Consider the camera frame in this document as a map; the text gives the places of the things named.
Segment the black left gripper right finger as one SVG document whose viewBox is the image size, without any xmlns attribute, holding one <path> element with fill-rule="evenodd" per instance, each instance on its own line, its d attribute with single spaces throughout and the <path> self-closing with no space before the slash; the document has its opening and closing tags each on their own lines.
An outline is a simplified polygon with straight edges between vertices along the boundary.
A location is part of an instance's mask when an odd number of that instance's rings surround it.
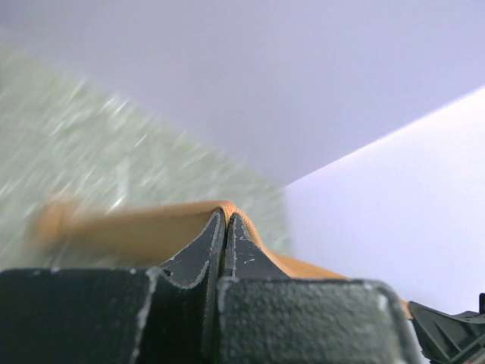
<svg viewBox="0 0 485 364">
<path fill-rule="evenodd" d="M 217 287 L 221 363 L 418 363 L 399 298 L 380 281 L 292 279 L 234 215 Z"/>
</svg>

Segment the tan tank top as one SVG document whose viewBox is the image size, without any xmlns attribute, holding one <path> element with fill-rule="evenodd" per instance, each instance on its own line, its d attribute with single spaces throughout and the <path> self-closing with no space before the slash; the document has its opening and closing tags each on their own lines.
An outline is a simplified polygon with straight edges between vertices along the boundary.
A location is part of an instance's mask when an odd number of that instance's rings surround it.
<svg viewBox="0 0 485 364">
<path fill-rule="evenodd" d="M 30 225 L 30 239 L 45 248 L 64 241 L 84 249 L 106 251 L 141 262 L 162 263 L 174 257 L 202 235 L 212 217 L 224 233 L 239 218 L 245 236 L 290 278 L 345 281 L 346 277 L 307 262 L 270 251 L 250 218 L 230 201 L 200 201 L 153 209 L 81 214 L 72 201 L 45 204 Z"/>
</svg>

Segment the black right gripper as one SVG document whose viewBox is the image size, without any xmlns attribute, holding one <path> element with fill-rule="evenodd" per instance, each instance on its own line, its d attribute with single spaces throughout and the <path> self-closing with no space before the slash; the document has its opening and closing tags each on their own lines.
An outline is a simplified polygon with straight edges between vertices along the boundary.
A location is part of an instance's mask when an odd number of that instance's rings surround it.
<svg viewBox="0 0 485 364">
<path fill-rule="evenodd" d="M 425 358 L 433 364 L 484 363 L 484 294 L 479 311 L 457 315 L 411 301 L 408 310 Z"/>
</svg>

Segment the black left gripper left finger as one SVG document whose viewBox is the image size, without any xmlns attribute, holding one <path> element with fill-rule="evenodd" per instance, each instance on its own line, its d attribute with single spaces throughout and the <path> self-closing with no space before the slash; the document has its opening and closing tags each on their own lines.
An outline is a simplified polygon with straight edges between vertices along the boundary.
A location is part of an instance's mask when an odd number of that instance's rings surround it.
<svg viewBox="0 0 485 364">
<path fill-rule="evenodd" d="M 224 213 L 217 210 L 196 239 L 161 266 L 155 294 L 156 363 L 210 361 L 225 235 Z"/>
</svg>

